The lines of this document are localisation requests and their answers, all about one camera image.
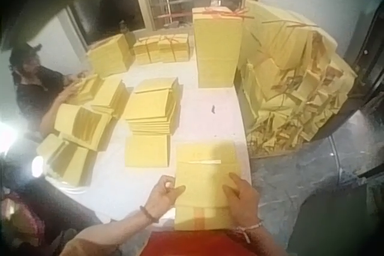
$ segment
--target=tiled floor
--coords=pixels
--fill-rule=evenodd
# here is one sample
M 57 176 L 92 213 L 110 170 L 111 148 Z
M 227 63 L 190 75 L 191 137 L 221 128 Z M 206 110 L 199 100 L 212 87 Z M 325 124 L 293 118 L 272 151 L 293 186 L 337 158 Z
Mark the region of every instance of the tiled floor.
M 286 156 L 251 160 L 252 183 L 262 196 L 259 213 L 265 227 L 287 245 L 305 199 L 384 163 L 383 149 L 380 115 L 358 111 L 332 137 Z

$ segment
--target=person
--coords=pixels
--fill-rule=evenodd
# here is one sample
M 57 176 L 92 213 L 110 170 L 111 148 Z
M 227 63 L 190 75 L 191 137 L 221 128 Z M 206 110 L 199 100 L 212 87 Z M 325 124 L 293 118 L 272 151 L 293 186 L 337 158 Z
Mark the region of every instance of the person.
M 223 186 L 230 214 L 234 224 L 242 227 L 252 252 L 219 231 L 164 231 L 157 232 L 159 237 L 152 238 L 155 233 L 151 234 L 141 255 L 287 255 L 274 242 L 257 216 L 259 193 L 246 180 L 233 173 L 229 176 L 237 186 L 236 191 Z M 156 222 L 175 204 L 185 187 L 174 185 L 175 178 L 162 176 L 152 189 L 146 204 L 138 212 L 121 221 L 84 229 L 67 243 L 60 255 L 111 255 L 119 245 Z
M 53 132 L 59 106 L 76 92 L 74 85 L 83 73 L 64 76 L 40 64 L 37 52 L 41 45 L 24 43 L 10 56 L 10 70 L 16 88 L 16 102 L 28 121 L 30 131 L 45 137 Z

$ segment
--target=yellow paper bundle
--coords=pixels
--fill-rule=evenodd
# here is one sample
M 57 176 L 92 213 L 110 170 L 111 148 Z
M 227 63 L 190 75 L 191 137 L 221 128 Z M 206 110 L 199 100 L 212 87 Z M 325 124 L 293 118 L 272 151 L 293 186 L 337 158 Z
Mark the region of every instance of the yellow paper bundle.
M 63 139 L 98 151 L 111 118 L 81 106 L 62 104 L 56 115 L 55 129 Z
M 175 230 L 231 228 L 223 185 L 235 188 L 229 173 L 240 175 L 231 142 L 188 143 L 176 148 L 176 183 L 185 185 L 177 199 Z
M 188 34 L 162 35 L 158 48 L 163 62 L 184 62 L 190 59 Z
M 92 109 L 120 118 L 128 100 L 128 91 L 119 79 L 106 78 L 92 101 Z
M 273 155 L 310 141 L 341 109 L 356 74 L 337 43 L 297 13 L 247 1 L 239 69 L 254 121 L 252 156 Z
M 102 82 L 102 79 L 96 74 L 81 79 L 80 83 L 77 84 L 77 93 L 68 100 L 68 103 L 82 105 L 93 100 Z
M 149 64 L 161 61 L 158 51 L 160 35 L 139 38 L 133 46 L 138 64 Z
M 122 34 L 95 43 L 87 54 L 95 73 L 100 77 L 126 72 L 133 62 L 130 48 Z
M 126 167 L 168 167 L 169 135 L 132 135 L 125 147 Z
M 177 78 L 147 79 L 129 97 L 123 119 L 135 135 L 172 134 L 178 110 Z
M 37 147 L 44 172 L 73 186 L 85 185 L 96 153 L 49 134 Z
M 226 7 L 193 8 L 200 88 L 231 87 L 238 64 L 242 17 Z

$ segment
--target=white tablecloth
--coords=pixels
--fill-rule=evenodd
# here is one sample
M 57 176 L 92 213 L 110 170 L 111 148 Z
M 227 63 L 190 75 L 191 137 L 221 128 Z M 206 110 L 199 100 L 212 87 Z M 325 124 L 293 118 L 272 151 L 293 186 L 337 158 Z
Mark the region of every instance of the white tablecloth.
M 133 65 L 128 72 L 114 77 L 123 79 L 126 87 L 134 87 L 143 79 L 178 77 L 182 86 L 179 126 L 171 136 L 168 168 L 126 168 L 124 150 L 131 135 L 128 124 L 119 121 L 105 152 L 99 152 L 90 185 L 70 188 L 53 179 L 50 182 L 63 193 L 93 210 L 103 222 L 120 220 L 134 212 L 145 201 L 162 174 L 175 175 L 175 147 L 191 141 L 231 140 L 242 167 L 242 177 L 251 182 L 247 142 L 235 88 L 199 89 L 197 67 L 190 62 Z M 175 210 L 160 221 L 172 226 Z

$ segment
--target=white bracelet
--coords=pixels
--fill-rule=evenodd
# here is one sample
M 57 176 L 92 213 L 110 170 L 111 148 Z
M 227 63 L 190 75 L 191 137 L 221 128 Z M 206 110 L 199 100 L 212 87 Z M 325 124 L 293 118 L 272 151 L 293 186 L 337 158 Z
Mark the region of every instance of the white bracelet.
M 250 240 L 249 236 L 246 234 L 246 231 L 260 228 L 262 225 L 263 225 L 263 222 L 260 221 L 259 223 L 252 225 L 252 226 L 249 226 L 249 227 L 237 227 L 236 230 L 239 230 L 244 235 L 247 243 L 250 244 L 251 240 Z

